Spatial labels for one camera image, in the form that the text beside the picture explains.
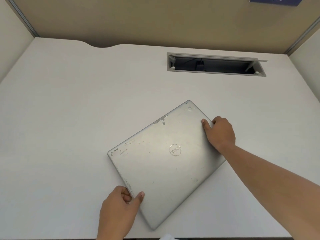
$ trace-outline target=white desk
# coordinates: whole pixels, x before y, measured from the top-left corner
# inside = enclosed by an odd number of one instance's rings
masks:
[[[267,77],[168,72],[166,52],[257,57]],[[35,38],[0,84],[0,239],[95,238],[121,178],[109,149],[186,100],[237,145],[320,184],[320,103],[286,55]],[[225,162],[163,224],[128,238],[289,234]]]

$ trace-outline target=silver laptop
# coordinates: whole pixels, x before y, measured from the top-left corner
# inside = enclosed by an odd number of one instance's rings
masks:
[[[108,156],[131,195],[145,192],[140,210],[155,230],[224,161],[190,100],[117,145]]]

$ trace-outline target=blue sign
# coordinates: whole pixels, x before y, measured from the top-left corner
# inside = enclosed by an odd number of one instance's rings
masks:
[[[255,3],[271,3],[286,6],[298,6],[302,0],[249,0],[249,2]]]

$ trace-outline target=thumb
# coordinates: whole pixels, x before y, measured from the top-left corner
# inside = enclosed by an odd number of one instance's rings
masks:
[[[133,208],[135,213],[138,212],[139,206],[140,206],[141,202],[143,201],[143,198],[144,198],[144,192],[142,191],[142,192],[138,193],[138,195],[133,199],[132,203],[130,204],[130,207]]]
[[[209,130],[211,129],[211,127],[206,119],[202,119],[201,122],[202,122],[202,126],[204,128],[204,131],[207,134],[209,132]]]

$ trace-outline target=beige partition wall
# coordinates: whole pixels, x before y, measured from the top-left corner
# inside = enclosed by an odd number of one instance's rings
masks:
[[[126,43],[284,53],[320,16],[320,0],[302,0],[298,7],[249,0],[14,2],[41,37],[97,47]]]

